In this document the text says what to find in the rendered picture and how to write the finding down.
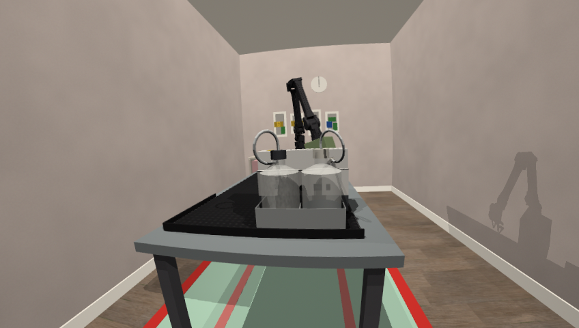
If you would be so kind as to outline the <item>grey two-compartment bottle holder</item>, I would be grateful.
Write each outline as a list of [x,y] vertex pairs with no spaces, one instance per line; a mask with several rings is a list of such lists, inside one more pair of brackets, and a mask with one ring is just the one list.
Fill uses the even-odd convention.
[[257,228],[345,229],[346,207],[341,208],[255,208]]

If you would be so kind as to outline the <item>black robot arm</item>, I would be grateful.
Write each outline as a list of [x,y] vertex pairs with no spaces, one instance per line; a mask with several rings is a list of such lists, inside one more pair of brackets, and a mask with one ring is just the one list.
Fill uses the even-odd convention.
[[[322,134],[320,130],[320,120],[317,117],[317,115],[314,115],[314,113],[310,108],[305,91],[302,87],[302,77],[289,80],[288,83],[286,83],[286,86],[287,91],[291,92],[292,95],[292,103],[295,118],[294,122],[295,141],[303,142],[305,140],[305,136],[301,135],[305,133],[305,130],[311,132],[312,141],[319,139]],[[300,104],[302,106],[302,110],[305,115],[303,119],[301,118]]]

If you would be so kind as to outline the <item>white plastic bottle with black cap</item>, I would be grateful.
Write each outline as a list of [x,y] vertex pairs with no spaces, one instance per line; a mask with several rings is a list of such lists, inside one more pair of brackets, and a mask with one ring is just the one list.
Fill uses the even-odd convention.
[[299,208],[299,171],[285,165],[286,150],[271,150],[272,167],[260,172],[262,208]]

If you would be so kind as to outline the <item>black perforated breadboard table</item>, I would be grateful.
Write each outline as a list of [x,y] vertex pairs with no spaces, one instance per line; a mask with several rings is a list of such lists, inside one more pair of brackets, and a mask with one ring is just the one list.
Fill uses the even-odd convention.
[[[174,223],[256,228],[255,208],[258,204],[258,181],[255,173]],[[349,203],[345,228],[361,228]]]

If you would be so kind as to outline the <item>white plastic bottle with beige cap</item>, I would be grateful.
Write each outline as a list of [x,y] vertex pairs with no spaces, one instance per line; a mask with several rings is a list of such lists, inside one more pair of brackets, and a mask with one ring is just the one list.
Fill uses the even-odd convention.
[[341,208],[341,170],[328,165],[329,148],[313,149],[313,158],[301,171],[302,208]]

